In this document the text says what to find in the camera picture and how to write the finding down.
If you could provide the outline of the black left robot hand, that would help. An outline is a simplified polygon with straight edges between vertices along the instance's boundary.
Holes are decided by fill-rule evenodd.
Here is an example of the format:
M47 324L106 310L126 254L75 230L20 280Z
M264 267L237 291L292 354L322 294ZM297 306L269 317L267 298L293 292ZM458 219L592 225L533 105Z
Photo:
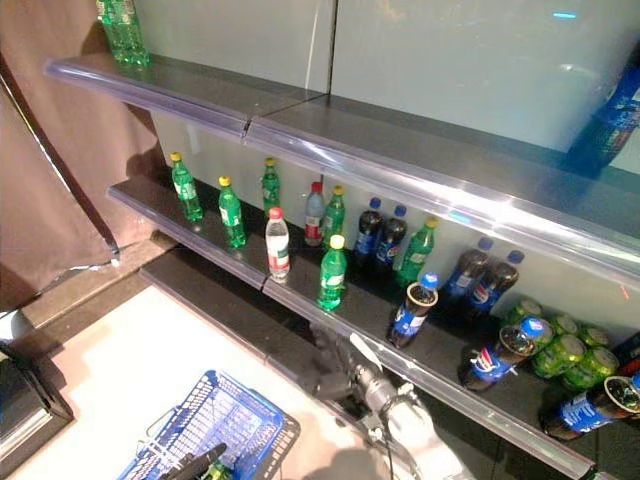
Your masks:
M189 480L206 473L210 466L227 450L227 444L222 442L204 454L192 459L177 472L170 474L168 480Z

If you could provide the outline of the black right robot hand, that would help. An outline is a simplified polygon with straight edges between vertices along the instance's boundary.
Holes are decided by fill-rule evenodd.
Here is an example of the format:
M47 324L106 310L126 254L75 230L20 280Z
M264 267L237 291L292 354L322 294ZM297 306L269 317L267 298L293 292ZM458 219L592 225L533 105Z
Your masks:
M364 357L351 341L319 324L311 323L310 330L319 350L315 362L319 373L315 376L311 393L320 400L340 400L353 396L363 398L359 384Z

